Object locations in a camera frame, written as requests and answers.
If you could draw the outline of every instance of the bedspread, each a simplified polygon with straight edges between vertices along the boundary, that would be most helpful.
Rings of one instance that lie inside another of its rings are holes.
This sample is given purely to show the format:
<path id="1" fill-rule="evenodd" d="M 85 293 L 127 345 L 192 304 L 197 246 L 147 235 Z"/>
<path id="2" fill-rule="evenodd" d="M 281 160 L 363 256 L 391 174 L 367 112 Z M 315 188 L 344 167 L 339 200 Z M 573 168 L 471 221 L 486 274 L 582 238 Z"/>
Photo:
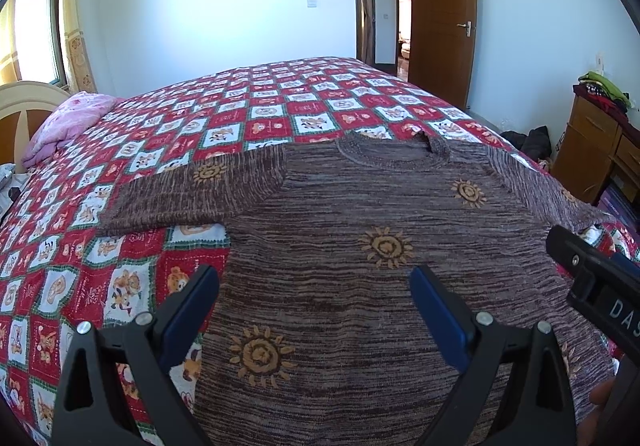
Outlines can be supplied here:
<path id="1" fill-rule="evenodd" d="M 100 212 L 121 185 L 220 153 L 349 130 L 475 141 L 536 167 L 447 102 L 349 58 L 236 68 L 143 94 L 40 166 L 0 229 L 0 392 L 34 439 L 50 437 L 60 370 L 80 321 L 126 323 L 180 290 L 198 264 L 224 267 L 229 242 L 220 225 L 96 237 Z M 638 259 L 622 226 L 592 227 L 584 238 Z M 170 373 L 191 409 L 200 349 L 197 340 Z M 118 371 L 144 438 L 158 444 L 128 366 Z"/>

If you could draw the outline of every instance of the green clothing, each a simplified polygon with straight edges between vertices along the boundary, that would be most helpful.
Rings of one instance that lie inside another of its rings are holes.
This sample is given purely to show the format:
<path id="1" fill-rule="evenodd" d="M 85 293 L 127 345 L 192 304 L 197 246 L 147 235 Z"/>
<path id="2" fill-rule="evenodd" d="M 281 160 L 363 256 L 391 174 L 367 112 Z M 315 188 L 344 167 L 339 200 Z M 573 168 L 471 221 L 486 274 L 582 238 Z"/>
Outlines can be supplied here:
<path id="1" fill-rule="evenodd" d="M 601 76 L 597 72 L 589 71 L 584 76 L 580 76 L 578 80 L 580 82 L 598 83 L 607 92 L 607 94 L 609 94 L 609 97 L 612 100 L 621 100 L 627 106 L 627 108 L 631 108 L 632 105 L 629 101 L 629 98 L 627 98 L 613 82 L 607 80 L 606 78 L 604 78 L 604 76 Z"/>

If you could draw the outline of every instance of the embroidered sun motif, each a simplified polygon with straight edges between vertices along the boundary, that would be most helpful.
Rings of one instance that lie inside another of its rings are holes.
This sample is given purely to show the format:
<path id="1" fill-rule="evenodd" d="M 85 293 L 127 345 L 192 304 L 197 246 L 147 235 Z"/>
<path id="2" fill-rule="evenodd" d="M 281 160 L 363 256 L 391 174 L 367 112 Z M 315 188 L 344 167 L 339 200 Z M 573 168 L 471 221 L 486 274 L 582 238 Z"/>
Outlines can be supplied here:
<path id="1" fill-rule="evenodd" d="M 239 366 L 238 378 L 242 379 L 249 374 L 248 381 L 251 386 L 267 388 L 269 382 L 271 387 L 279 388 L 277 378 L 284 381 L 290 379 L 284 369 L 298 366 L 284 358 L 295 352 L 296 348 L 293 345 L 284 345 L 284 336 L 274 336 L 269 327 L 260 331 L 258 326 L 254 325 L 253 332 L 244 329 L 242 337 L 231 336 L 231 339 L 234 344 L 229 350 L 236 355 L 231 357 L 229 363 Z"/>
<path id="2" fill-rule="evenodd" d="M 464 204 L 474 208 L 481 207 L 486 202 L 486 197 L 480 187 L 471 181 L 455 181 L 451 189 L 456 192 L 456 199 L 464 199 Z"/>
<path id="3" fill-rule="evenodd" d="M 193 181 L 197 184 L 219 177 L 226 171 L 225 165 L 200 165 L 193 173 Z"/>
<path id="4" fill-rule="evenodd" d="M 575 347 L 569 350 L 569 343 L 562 345 L 562 359 L 564 360 L 564 367 L 569 379 L 572 381 L 577 377 L 578 372 L 582 368 L 582 365 L 576 365 L 580 360 L 580 356 L 575 355 Z"/>
<path id="5" fill-rule="evenodd" d="M 362 251 L 370 251 L 367 255 L 368 261 L 376 261 L 376 267 L 383 266 L 389 269 L 400 267 L 406 264 L 407 257 L 412 259 L 414 247 L 410 244 L 411 239 L 398 232 L 391 234 L 390 228 L 373 228 L 367 231 L 358 240 L 362 244 Z"/>
<path id="6" fill-rule="evenodd" d="M 567 190 L 567 188 L 562 188 L 562 195 L 564 195 L 564 198 L 566 200 L 568 200 L 569 202 L 576 202 L 577 198 L 575 198 L 570 191 Z"/>

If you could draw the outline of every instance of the curtain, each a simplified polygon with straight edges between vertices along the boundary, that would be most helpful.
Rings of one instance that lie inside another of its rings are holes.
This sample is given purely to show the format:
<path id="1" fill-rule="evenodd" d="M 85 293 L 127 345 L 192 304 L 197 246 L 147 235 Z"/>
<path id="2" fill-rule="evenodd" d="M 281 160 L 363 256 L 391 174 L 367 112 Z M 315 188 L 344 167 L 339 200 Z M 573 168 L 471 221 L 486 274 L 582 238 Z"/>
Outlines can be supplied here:
<path id="1" fill-rule="evenodd" d="M 78 0 L 60 0 L 60 33 L 69 91 L 97 92 L 78 19 Z"/>
<path id="2" fill-rule="evenodd" d="M 15 49 L 15 0 L 8 0 L 0 11 L 0 85 L 21 80 Z"/>

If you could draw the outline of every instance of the sweater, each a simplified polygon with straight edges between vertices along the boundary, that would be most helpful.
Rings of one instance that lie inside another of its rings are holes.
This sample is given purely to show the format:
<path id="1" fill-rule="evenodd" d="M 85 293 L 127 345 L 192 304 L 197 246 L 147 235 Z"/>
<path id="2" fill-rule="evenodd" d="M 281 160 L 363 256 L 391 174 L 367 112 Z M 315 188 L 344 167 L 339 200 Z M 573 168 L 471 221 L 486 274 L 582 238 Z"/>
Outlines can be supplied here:
<path id="1" fill-rule="evenodd" d="M 553 224 L 610 221 L 503 150 L 423 134 L 222 155 L 125 185 L 101 233 L 225 224 L 231 252 L 195 415 L 216 444 L 412 445 L 457 378 L 408 287 L 427 263 L 472 311 L 550 322 L 578 415 L 611 374 L 545 253 Z M 501 369 L 474 437 L 486 434 Z"/>

